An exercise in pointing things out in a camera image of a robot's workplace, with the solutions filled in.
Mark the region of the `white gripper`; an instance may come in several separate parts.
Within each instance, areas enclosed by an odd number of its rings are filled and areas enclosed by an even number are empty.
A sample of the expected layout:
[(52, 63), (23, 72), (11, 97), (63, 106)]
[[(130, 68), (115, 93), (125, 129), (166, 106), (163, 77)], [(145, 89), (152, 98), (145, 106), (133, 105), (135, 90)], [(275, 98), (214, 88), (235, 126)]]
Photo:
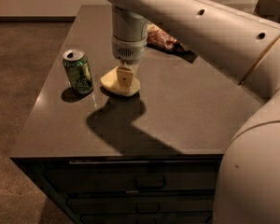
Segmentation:
[(112, 52), (120, 60), (116, 70), (120, 86), (131, 87), (137, 64), (147, 45), (147, 20), (133, 12), (112, 6)]

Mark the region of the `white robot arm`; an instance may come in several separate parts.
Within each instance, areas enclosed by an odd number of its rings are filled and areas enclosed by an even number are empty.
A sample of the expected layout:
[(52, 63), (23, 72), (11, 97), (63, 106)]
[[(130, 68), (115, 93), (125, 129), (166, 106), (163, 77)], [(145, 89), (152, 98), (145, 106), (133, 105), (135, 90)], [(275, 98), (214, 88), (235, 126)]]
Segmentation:
[(209, 0), (107, 0), (189, 47), (264, 105), (224, 152), (213, 224), (280, 224), (280, 24)]

